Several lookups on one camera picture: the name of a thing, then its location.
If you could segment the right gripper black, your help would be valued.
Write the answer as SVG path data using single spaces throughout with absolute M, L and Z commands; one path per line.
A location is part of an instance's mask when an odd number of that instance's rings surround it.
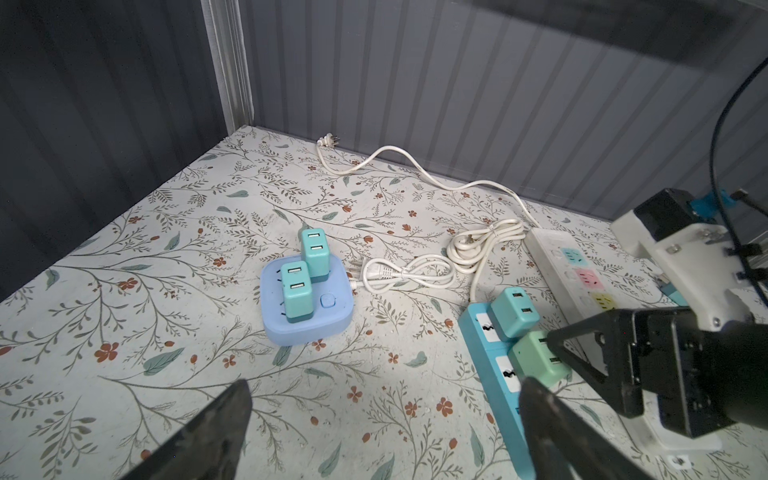
M 573 353 L 570 341 L 593 340 L 602 367 Z M 767 428 L 767 326 L 729 321 L 698 328 L 689 309 L 613 309 L 550 331 L 550 351 L 600 396 L 620 396 L 617 412 L 644 413 L 653 393 L 662 426 L 698 438 L 735 423 Z

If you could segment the teal charger cube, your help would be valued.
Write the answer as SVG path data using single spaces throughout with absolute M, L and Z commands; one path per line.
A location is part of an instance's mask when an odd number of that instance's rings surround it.
M 490 303 L 488 314 L 496 333 L 504 341 L 521 338 L 540 321 L 532 300 L 520 287 L 505 288 Z
M 283 306 L 290 323 L 305 321 L 314 313 L 312 282 L 303 260 L 284 263 L 280 269 Z
M 325 281 L 330 275 L 330 249 L 322 229 L 303 229 L 299 233 L 301 258 L 312 281 Z

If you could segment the light blue square power socket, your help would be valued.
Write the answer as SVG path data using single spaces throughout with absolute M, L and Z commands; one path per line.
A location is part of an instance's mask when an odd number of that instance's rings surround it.
M 329 276 L 312 281 L 300 256 L 264 266 L 260 277 L 264 329 L 279 346 L 311 343 L 343 332 L 353 316 L 354 297 L 341 260 L 330 256 Z

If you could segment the teal power strip with USB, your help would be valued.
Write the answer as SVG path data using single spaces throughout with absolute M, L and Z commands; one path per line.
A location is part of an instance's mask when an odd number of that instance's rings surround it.
M 519 414 L 521 383 L 508 358 L 512 346 L 494 329 L 490 303 L 473 303 L 458 326 L 470 353 L 490 409 L 520 479 L 534 479 L 535 470 Z

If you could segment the green charger cube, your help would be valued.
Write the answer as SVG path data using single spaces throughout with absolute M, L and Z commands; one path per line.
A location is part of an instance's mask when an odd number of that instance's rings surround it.
M 572 370 L 549 349 L 546 331 L 529 331 L 508 352 L 509 360 L 520 381 L 533 378 L 550 390 L 564 387 Z

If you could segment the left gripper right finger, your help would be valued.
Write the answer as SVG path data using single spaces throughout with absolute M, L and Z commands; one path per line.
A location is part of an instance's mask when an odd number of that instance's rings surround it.
M 537 479 L 647 479 L 649 475 L 534 378 L 519 397 Z

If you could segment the white multicolour power strip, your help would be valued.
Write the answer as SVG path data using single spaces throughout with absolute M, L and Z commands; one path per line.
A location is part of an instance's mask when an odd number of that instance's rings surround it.
M 640 305 L 610 286 L 572 235 L 535 228 L 527 234 L 525 245 L 569 325 L 607 310 Z M 642 417 L 620 419 L 639 450 L 649 455 L 682 456 L 723 448 L 715 433 L 690 439 L 665 429 L 659 419 L 656 397 L 644 393 L 643 399 Z

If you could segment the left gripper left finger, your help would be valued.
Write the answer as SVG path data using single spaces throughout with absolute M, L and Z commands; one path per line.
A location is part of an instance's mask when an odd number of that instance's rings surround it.
M 233 479 L 251 412 L 248 384 L 239 379 L 124 477 Z

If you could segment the teal charger cube front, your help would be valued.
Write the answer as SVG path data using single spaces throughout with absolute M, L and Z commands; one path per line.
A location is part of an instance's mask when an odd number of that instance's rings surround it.
M 280 269 L 283 306 L 290 323 L 305 321 L 314 313 L 312 282 L 303 260 L 284 263 Z

